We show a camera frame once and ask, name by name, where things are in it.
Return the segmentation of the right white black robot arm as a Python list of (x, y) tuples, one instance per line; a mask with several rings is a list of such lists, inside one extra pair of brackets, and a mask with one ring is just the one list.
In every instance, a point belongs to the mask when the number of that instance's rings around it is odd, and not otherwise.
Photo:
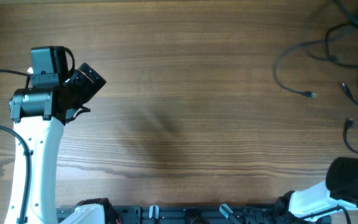
[(353, 210), (358, 210), (358, 158), (338, 157), (324, 181), (279, 197), (273, 217), (276, 223), (312, 223), (342, 211), (350, 223)]

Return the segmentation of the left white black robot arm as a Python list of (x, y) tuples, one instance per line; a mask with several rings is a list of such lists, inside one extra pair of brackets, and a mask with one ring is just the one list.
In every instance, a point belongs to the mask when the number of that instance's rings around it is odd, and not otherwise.
[(65, 125), (106, 84), (87, 63), (69, 66), (62, 46), (30, 51), (33, 72), (9, 102), (16, 155), (6, 223), (56, 223), (57, 156)]

